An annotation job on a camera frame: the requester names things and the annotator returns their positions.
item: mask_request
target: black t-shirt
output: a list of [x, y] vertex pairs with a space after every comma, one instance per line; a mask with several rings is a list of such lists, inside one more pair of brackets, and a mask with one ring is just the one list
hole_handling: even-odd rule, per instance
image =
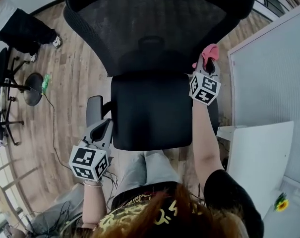
[[[119, 194], [112, 202], [112, 212], [100, 221], [99, 226], [106, 229], [117, 220], [131, 221], [146, 207], [146, 201], [157, 192], [164, 191], [170, 197], [164, 201], [160, 209], [161, 215], [155, 221], [153, 235], [160, 234], [160, 237], [177, 235], [173, 234], [173, 228], [169, 226], [177, 225], [176, 200], [173, 198], [177, 185], [178, 183], [173, 181], [161, 182]], [[240, 209], [249, 237], [263, 237], [264, 226], [260, 214], [247, 192], [226, 171], [217, 170], [209, 176], [205, 184], [204, 197], [207, 207], [219, 210]]]

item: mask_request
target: sunflower sticker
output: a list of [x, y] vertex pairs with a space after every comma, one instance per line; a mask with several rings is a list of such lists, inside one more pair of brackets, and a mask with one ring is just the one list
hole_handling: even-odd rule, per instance
[[289, 201], [286, 199], [287, 195], [282, 193], [274, 203], [274, 210], [283, 212], [289, 206]]

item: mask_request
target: black pants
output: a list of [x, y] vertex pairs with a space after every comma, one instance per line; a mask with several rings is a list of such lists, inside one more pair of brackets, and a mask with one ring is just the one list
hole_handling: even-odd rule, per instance
[[21, 9], [16, 10], [0, 31], [0, 41], [31, 56], [38, 51], [40, 44], [52, 43], [56, 36], [54, 29]]

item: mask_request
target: black sleeve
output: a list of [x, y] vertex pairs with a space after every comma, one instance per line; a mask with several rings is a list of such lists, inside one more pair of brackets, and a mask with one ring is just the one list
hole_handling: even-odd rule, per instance
[[213, 172], [204, 188], [206, 205], [218, 210], [241, 209], [249, 238], [263, 238], [264, 225], [260, 214], [244, 188], [226, 171]]

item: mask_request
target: green connector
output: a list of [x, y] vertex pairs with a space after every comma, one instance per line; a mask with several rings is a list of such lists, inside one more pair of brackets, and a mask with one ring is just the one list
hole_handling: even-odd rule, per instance
[[47, 86], [49, 85], [50, 75], [46, 74], [42, 83], [42, 94], [46, 93]]

